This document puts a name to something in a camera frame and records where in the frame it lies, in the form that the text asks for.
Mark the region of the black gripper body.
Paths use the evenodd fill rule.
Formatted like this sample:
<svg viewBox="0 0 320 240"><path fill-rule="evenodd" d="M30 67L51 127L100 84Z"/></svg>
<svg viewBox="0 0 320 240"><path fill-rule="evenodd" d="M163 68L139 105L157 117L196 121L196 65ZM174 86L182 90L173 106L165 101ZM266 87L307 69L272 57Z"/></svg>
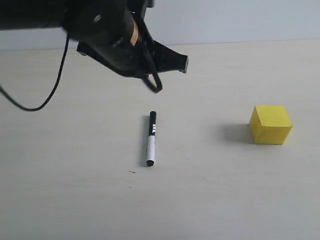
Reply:
<svg viewBox="0 0 320 240"><path fill-rule="evenodd" d="M144 22L133 16L136 26L134 35L137 36L135 45L117 40L101 46L90 46L79 42L77 52L88 56L113 72L131 78L146 78L153 73L170 71L187 72L189 58L154 40Z"/></svg>

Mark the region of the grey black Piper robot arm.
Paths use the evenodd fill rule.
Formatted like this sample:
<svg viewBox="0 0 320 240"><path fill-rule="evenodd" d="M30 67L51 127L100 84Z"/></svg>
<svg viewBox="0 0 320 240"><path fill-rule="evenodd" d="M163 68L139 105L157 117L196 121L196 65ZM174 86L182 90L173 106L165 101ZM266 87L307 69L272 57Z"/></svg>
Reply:
<svg viewBox="0 0 320 240"><path fill-rule="evenodd" d="M187 71L189 59L155 41L144 22L152 0L3 0L1 30L62 28L77 51L123 77Z"/></svg>

